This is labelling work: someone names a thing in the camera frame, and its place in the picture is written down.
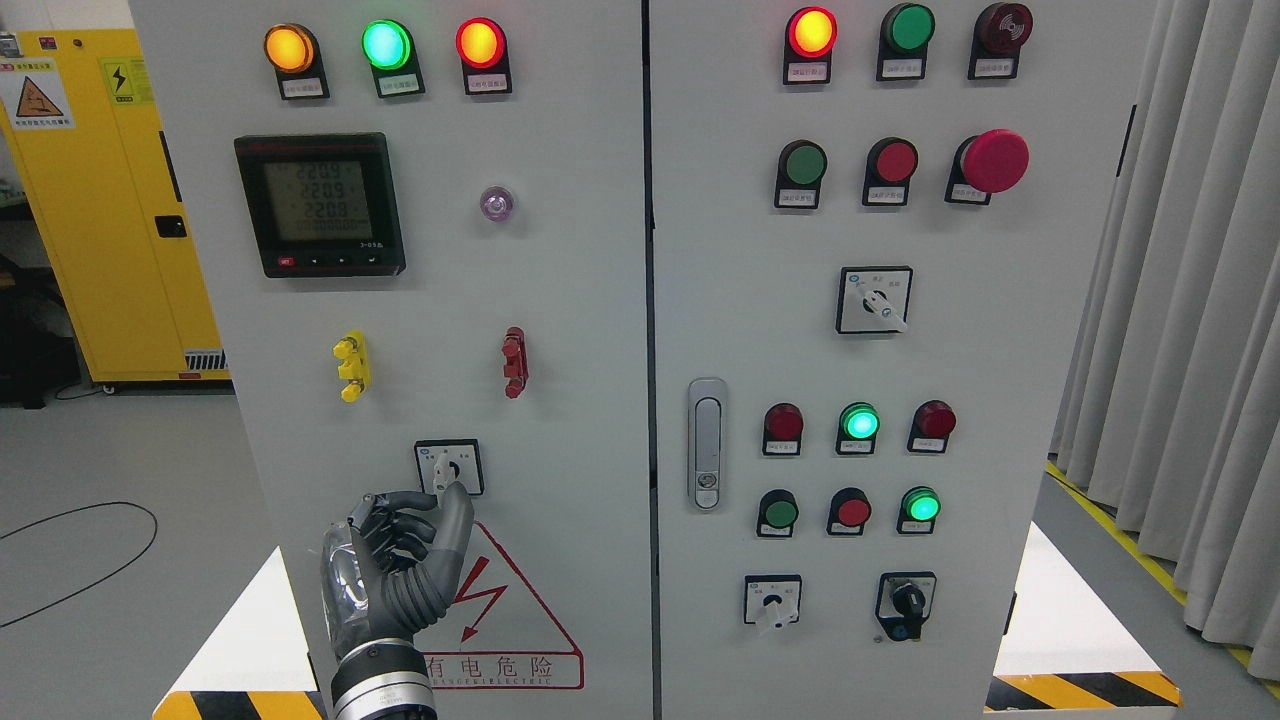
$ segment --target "warning sticker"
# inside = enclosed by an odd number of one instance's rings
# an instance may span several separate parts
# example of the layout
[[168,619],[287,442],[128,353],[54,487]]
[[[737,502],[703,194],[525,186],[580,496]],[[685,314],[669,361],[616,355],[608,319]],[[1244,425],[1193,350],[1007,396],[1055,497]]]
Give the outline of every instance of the warning sticker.
[[142,55],[133,58],[102,58],[102,78],[106,81],[106,96],[113,105],[154,105],[156,96],[151,94],[151,77]]
[[76,127],[63,78],[51,59],[0,63],[0,104],[13,129]]
[[417,638],[438,691],[577,691],[582,651],[493,534],[476,523],[448,614]]

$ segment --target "curtain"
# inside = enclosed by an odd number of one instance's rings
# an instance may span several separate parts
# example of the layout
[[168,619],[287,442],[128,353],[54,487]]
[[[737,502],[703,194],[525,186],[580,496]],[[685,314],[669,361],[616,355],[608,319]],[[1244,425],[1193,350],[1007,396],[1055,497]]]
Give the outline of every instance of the curtain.
[[1052,450],[1280,680],[1277,58],[1276,0],[1160,4]]

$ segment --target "digital power meter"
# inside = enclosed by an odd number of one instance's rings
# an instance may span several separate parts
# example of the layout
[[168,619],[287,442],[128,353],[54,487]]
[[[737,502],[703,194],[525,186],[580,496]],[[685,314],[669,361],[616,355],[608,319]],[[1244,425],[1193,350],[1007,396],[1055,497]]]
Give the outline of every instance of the digital power meter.
[[266,277],[404,269],[383,133],[238,137],[236,158]]

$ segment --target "orange indicator light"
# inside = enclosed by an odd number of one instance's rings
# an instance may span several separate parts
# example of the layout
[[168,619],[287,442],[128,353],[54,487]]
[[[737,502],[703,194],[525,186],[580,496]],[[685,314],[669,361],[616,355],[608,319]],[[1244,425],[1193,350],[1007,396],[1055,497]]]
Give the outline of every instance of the orange indicator light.
[[262,50],[276,69],[288,74],[305,72],[316,58],[311,33],[293,23],[282,23],[266,31]]
[[801,58],[820,58],[836,45],[836,15],[826,8],[803,8],[791,15],[787,41]]

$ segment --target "yellow safety cabinet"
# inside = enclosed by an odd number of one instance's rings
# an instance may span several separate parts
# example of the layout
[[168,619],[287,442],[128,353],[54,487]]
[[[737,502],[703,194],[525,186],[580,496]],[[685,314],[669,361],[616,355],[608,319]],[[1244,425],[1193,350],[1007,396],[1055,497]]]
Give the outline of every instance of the yellow safety cabinet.
[[18,46],[0,58],[4,135],[90,375],[228,379],[137,35],[22,32]]

